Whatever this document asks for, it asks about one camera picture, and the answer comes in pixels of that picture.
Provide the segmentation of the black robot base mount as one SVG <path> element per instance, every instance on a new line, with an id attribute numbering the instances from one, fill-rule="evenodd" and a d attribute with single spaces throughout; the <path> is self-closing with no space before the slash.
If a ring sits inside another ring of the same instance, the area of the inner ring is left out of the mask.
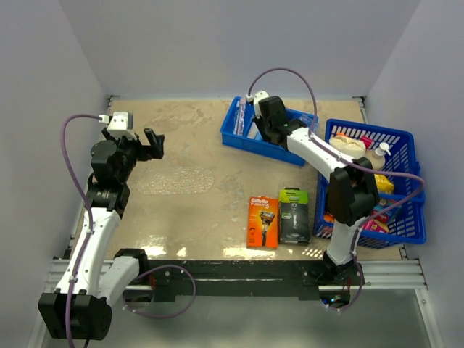
<path id="1" fill-rule="evenodd" d="M 177 296 L 296 297 L 319 300 L 330 290 L 364 284 L 357 266 L 330 266 L 325 260 L 148 260 L 131 286 L 154 292 L 156 302 Z"/>

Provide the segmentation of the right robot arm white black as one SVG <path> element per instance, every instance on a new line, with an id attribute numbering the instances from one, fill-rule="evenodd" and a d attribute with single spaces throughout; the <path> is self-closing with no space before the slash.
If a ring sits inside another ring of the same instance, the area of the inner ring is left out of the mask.
<path id="1" fill-rule="evenodd" d="M 310 126 L 291 119 L 280 97 L 261 91 L 246 100 L 254 108 L 254 123 L 264 141 L 301 157 L 328 181 L 327 208 L 334 223 L 316 278 L 340 284 L 350 270 L 360 270 L 356 265 L 357 242 L 379 200 L 371 163 L 365 157 L 354 159 L 340 152 L 320 139 Z"/>

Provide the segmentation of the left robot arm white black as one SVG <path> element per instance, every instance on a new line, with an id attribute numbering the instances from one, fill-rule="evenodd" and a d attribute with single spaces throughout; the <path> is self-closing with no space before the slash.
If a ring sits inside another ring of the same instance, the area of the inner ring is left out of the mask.
<path id="1" fill-rule="evenodd" d="M 54 339 L 102 340 L 112 321 L 112 309 L 130 283 L 143 284 L 150 276 L 142 249 L 119 251 L 103 271 L 109 242 L 119 226 L 130 196 L 127 180 L 137 162 L 160 160 L 163 135 L 144 129 L 148 144 L 138 137 L 113 136 L 91 148 L 86 212 L 75 251 L 51 293 L 43 293 L 38 309 Z"/>

